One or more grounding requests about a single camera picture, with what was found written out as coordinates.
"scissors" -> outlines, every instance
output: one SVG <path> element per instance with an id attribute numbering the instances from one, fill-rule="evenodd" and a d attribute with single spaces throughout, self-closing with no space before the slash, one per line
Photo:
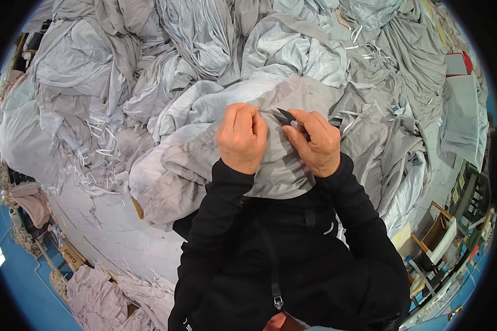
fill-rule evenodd
<path id="1" fill-rule="evenodd" d="M 298 129 L 298 122 L 296 121 L 296 118 L 291 115 L 290 112 L 288 111 L 285 111 L 281 108 L 276 108 L 278 109 L 278 111 L 283 115 L 283 116 L 278 116 L 278 115 L 275 115 L 273 114 L 274 118 L 276 118 L 278 120 L 278 122 L 282 125 L 282 126 L 292 126 L 294 127 L 295 129 Z M 308 133 L 305 133 L 304 135 L 306 137 L 306 140 L 308 142 L 311 141 L 310 139 L 310 136 Z"/>

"zipper pull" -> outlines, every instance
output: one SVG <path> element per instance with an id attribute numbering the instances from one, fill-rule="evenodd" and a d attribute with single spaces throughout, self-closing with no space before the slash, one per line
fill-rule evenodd
<path id="1" fill-rule="evenodd" d="M 284 306 L 284 300 L 281 297 L 280 286 L 278 285 L 277 282 L 272 282 L 271 290 L 272 290 L 272 296 L 273 296 L 272 301 L 274 303 L 274 307 L 278 310 L 281 310 L 281 308 Z"/>

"black jacket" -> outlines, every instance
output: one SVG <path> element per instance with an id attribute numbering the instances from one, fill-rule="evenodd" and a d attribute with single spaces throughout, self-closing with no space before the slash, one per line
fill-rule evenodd
<path id="1" fill-rule="evenodd" d="M 302 196 L 243 199 L 254 176 L 215 163 L 182 245 L 168 330 L 261 331 L 279 312 L 275 278 L 282 310 L 308 325 L 397 330 L 410 307 L 406 270 L 352 169 L 341 154 Z M 335 212 L 350 249 L 335 238 Z"/>

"person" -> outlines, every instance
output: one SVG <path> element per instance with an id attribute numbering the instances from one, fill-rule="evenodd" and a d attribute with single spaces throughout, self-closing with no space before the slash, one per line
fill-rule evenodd
<path id="1" fill-rule="evenodd" d="M 288 111 L 299 125 L 282 130 L 316 185 L 293 199 L 244 197 L 268 127 L 256 107 L 228 106 L 220 159 L 182 245 L 169 331 L 261 331 L 277 314 L 300 329 L 397 330 L 406 317 L 403 261 L 340 152 L 339 130 L 317 112 Z"/>

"pink cloth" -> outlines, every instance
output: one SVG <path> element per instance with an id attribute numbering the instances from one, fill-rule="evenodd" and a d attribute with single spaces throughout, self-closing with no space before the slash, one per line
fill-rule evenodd
<path id="1" fill-rule="evenodd" d="M 33 225 L 40 229 L 51 215 L 46 193 L 37 183 L 22 183 L 11 190 L 11 197 L 30 216 Z"/>

